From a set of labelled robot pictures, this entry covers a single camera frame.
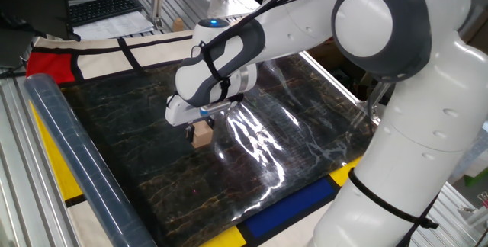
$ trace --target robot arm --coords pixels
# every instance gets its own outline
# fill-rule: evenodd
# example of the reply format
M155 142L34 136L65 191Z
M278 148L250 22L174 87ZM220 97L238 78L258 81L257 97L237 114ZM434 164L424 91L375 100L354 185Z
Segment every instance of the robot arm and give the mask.
M248 91L257 77L253 63L298 53L332 36L328 21L336 0L289 1L267 0L232 27L219 19L201 21L196 26L194 45L203 41L206 52L195 48L195 57L185 59L176 73L178 95L166 111L171 124L195 121L202 118L199 107Z
M254 84L256 62L334 36L341 52L378 81L397 82L355 176L384 202L420 216L488 115L488 56L458 31L471 0L268 0L229 26L201 21L193 55L175 76L166 119L192 122L232 107ZM413 223L347 181L309 247L395 246Z

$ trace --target paper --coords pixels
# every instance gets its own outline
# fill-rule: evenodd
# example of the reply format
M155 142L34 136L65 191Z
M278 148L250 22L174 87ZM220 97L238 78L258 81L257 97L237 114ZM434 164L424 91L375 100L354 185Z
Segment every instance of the paper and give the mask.
M123 37L153 30L153 23L138 11L75 27L75 34L82 40L97 40Z

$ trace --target yellow stripe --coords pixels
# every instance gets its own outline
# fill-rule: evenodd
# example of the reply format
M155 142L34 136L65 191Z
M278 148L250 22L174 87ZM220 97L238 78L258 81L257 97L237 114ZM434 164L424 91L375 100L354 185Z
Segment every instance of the yellow stripe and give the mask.
M230 227L201 247L241 247L246 244L237 227Z
M51 166L53 167L54 175L56 176L56 180L58 181L59 189L61 190L64 200L78 197L79 195L83 194L82 189L80 189L78 183L76 183L76 180L71 174L71 171L64 161L63 156L61 156L61 152L59 152L58 147L54 143L53 138L44 126L43 121L40 119L32 103L30 103L30 107L34 112L37 126L39 127L40 136L43 139L47 156L49 157Z
M345 181L348 180L349 171L351 170L351 168L354 168L358 164L360 159L361 159L361 157L358 157L357 159L348 163L346 166L340 168L339 170L335 170L334 172L330 173L330 176L337 183L337 185L339 185L339 186L344 185Z

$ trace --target black marble surface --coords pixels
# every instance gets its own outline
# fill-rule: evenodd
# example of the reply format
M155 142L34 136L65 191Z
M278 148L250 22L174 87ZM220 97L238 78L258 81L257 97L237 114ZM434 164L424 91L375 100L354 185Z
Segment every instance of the black marble surface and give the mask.
M368 123L301 56L259 65L210 146L165 120L177 66L63 89L159 245L198 246L362 155Z

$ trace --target red patch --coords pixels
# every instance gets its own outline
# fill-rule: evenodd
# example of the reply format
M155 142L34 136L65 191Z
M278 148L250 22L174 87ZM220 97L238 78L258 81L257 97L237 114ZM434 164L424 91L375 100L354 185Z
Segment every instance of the red patch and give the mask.
M56 84L75 81L71 72L71 55L68 53L31 53L26 77L37 73L51 75Z

